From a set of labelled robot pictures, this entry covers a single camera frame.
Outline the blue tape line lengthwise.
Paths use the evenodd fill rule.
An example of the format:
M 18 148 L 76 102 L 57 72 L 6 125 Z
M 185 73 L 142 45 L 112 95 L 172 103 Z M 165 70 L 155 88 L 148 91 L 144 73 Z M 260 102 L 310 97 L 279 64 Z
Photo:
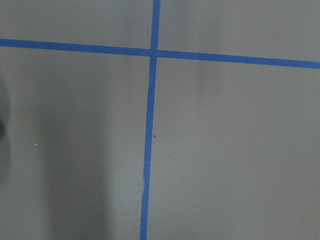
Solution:
M 148 232 L 148 213 L 150 196 L 150 177 L 152 161 L 152 141 L 153 141 L 153 123 L 154 106 L 157 79 L 157 60 L 159 43 L 159 25 L 160 25 L 161 2 L 153 1 L 151 38 L 150 38 L 150 57 L 149 57 L 149 83 L 147 91 L 146 122 L 145 122 L 145 143 L 143 158 L 143 192 L 141 196 L 141 214 L 139 238 L 147 239 Z

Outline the blue tape line crosswise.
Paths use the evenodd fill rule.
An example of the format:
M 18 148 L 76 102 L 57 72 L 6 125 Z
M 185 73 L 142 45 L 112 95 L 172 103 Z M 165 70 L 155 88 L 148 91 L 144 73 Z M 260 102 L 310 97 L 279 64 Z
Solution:
M 130 47 L 104 46 L 104 45 L 91 45 L 91 44 L 47 42 L 47 41 L 2 38 L 0 40 L 0 45 L 2 47 L 11 47 L 11 48 L 27 48 L 27 49 L 39 49 L 39 50 L 113 54 L 113 55 L 139 56 L 139 57 L 158 57 L 158 58 L 167 58 L 167 59 L 184 59 L 184 60 L 226 62 L 226 63 L 252 64 L 252 65 L 267 65 L 267 66 L 306 68 L 306 69 L 317 69 L 317 70 L 320 68 L 320 63 L 318 61 L 213 54 L 213 53 L 184 52 L 184 51 L 172 51 L 172 50 L 152 50 L 152 49 L 144 49 L 144 48 L 130 48 Z

